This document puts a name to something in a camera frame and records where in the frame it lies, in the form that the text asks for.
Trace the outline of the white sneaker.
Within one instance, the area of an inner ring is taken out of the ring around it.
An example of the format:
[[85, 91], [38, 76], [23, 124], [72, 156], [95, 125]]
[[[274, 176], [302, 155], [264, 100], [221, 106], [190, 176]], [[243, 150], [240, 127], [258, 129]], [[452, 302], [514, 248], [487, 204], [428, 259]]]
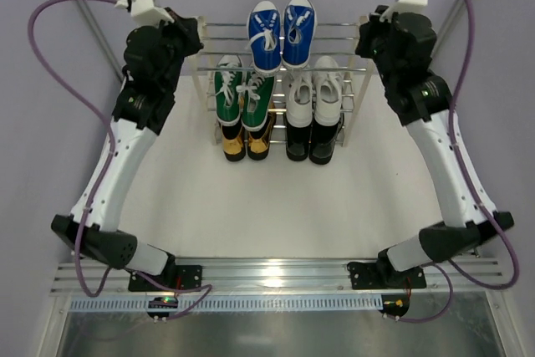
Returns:
[[322, 126], [339, 123], [342, 104], [344, 78], [337, 70], [334, 58], [324, 55], [314, 65], [313, 86], [316, 91], [315, 121]]
[[282, 81], [286, 118], [292, 127], [304, 128], [313, 118], [313, 83], [309, 71], [290, 71]]

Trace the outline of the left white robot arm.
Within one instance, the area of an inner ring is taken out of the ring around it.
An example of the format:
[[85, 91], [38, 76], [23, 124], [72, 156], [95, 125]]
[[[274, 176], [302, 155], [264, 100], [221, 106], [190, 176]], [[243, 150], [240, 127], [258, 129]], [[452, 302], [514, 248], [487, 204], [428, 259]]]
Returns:
[[202, 48], [197, 19], [176, 13], [169, 22], [143, 25], [127, 36], [122, 87], [105, 121], [108, 134], [97, 166], [71, 212], [51, 224], [76, 258], [150, 276], [168, 270], [171, 255], [121, 231], [120, 215], [140, 164], [176, 103], [182, 65]]

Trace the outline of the gold loafer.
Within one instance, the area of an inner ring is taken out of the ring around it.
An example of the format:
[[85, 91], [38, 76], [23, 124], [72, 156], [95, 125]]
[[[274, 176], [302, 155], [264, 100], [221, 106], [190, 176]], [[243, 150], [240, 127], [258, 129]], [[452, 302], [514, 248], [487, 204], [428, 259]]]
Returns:
[[221, 126], [222, 149], [226, 159], [230, 162], [241, 161], [246, 155], [244, 129], [238, 121], [232, 126]]
[[268, 111], [267, 119], [260, 130], [247, 130], [247, 156], [254, 161], [262, 161], [268, 157], [271, 146], [273, 127], [277, 115]]

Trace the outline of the black leather shoe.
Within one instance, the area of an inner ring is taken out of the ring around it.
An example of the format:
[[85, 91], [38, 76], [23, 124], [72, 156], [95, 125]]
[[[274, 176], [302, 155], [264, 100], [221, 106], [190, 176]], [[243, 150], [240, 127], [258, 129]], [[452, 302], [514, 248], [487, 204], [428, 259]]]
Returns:
[[304, 161], [308, 158], [312, 125], [296, 127], [284, 118], [286, 125], [286, 155], [291, 161]]
[[321, 125], [313, 121], [309, 146], [309, 159], [316, 165], [328, 164], [334, 154], [334, 147], [339, 132], [343, 128], [344, 117], [341, 116], [336, 125]]

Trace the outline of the green canvas sneaker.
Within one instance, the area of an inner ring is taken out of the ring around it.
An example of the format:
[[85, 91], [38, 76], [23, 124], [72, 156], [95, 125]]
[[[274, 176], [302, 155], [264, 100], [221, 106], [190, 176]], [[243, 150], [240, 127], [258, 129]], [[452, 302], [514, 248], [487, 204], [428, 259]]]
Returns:
[[240, 119], [240, 95], [237, 87], [242, 84], [242, 61], [237, 55], [224, 55], [214, 73], [214, 94], [217, 120], [221, 126], [234, 126]]
[[272, 100], [276, 79], [249, 71], [243, 83], [237, 86], [237, 92], [243, 98], [242, 124], [248, 131], [259, 131], [268, 118], [269, 105]]

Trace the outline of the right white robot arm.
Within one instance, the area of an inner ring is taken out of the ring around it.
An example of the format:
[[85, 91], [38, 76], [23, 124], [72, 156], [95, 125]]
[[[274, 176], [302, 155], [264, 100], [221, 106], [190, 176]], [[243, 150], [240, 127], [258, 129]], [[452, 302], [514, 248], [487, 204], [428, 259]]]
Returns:
[[386, 279], [397, 278], [427, 263], [442, 263], [489, 242], [513, 227], [510, 212], [500, 212], [477, 176], [471, 161], [460, 166], [466, 147], [451, 109], [447, 82], [430, 68], [436, 33], [428, 17], [394, 13], [383, 18], [379, 5], [359, 29], [356, 54], [374, 62], [388, 106], [416, 143], [431, 175], [441, 220], [420, 229], [409, 240], [382, 250], [378, 264]]

